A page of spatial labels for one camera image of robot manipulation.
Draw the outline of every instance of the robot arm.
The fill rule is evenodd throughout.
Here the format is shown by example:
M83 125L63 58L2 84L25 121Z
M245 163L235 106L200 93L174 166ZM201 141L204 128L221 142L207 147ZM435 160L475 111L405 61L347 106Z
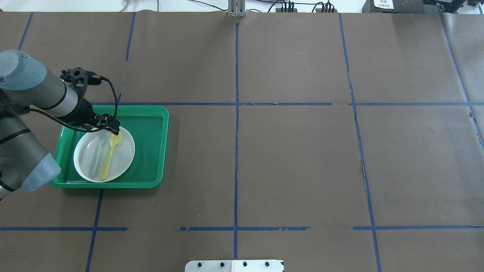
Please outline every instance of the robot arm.
M18 117L38 111L30 109L31 105L77 131L119 132L115 116L95 113L84 99L88 85L107 81L112 87L111 82L82 68L62 73L60 80L22 51L0 52L0 198L19 188L35 191L61 172L51 154Z

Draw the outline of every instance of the cable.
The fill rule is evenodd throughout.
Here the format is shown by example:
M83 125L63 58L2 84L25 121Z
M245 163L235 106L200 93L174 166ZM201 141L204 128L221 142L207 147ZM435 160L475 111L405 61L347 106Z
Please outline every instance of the cable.
M294 2L291 2L289 0L288 9L286 10L286 12L294 12Z
M318 2L318 3L316 3L316 5L314 5L314 8L313 8L313 10L311 11L311 13L313 13L313 12L316 10L316 7L317 7L319 4L321 4L321 5L322 5L322 8L324 8L324 3L323 3L323 2Z
M330 0L328 0L326 2L326 4L323 6L323 9L321 9L321 12L322 13L333 13L334 12L334 6L333 6L333 4L330 3Z
M120 12L123 12L123 11L125 11L125 10L126 10L126 8L128 8L129 1L130 1L130 0L124 0L124 1L125 1L126 3L124 4L124 7L123 7L123 9L122 9L122 10L120 10Z
M273 7L275 4L279 3L279 2L281 2L281 9L282 9L282 7L283 7L283 6L282 6L282 4L284 4L284 5L285 5L285 4L286 4L286 1L284 1L284 0L277 0L276 2L271 2L271 3L272 3L272 5L271 5L271 7L269 8L269 10L268 10L267 12L271 12L272 7Z
M265 0L255 0L257 2L263 2L263 3L274 3L274 1L265 1ZM295 3L296 5L314 5L314 3Z
M228 11L228 9L224 10L224 9L221 9L221 8L219 8L219 7L217 7L217 6L214 6L214 5L211 5L211 4L207 4L207 3L204 3L204 2L201 2L201 1L197 1L197 0L189 0L189 1L191 1L191 2L197 2L197 3L202 3L202 4L205 4L205 5L207 5L207 6L211 6L211 7L214 7L214 8L216 8L216 9L219 9L219 10L221 10L221 11Z
M54 120L55 122L65 126L66 128L69 128L69 129L72 129L74 131L77 131L77 132L85 132L85 133L92 133L92 132L98 132L98 131L101 131L105 128L107 128L116 118L117 114L118 114L118 98L116 96L116 91L114 90L114 86L113 86L113 83L111 82L111 80L105 78L104 76L101 76L101 80L103 81L106 81L107 83L109 83L109 85L111 86L111 90L113 92L113 96L114 96L114 115L113 115L113 118L104 126L102 126L101 128L98 128L98 129L95 129L95 130L82 130L82 129L78 129L76 127L73 127L73 126L70 126L58 119L56 119L55 117L53 117L52 115L48 114L48 113L45 113L41 110L38 110L38 109L35 109L35 108L27 108L26 110L27 111L33 111L33 112L38 112L46 117L49 117L50 119Z

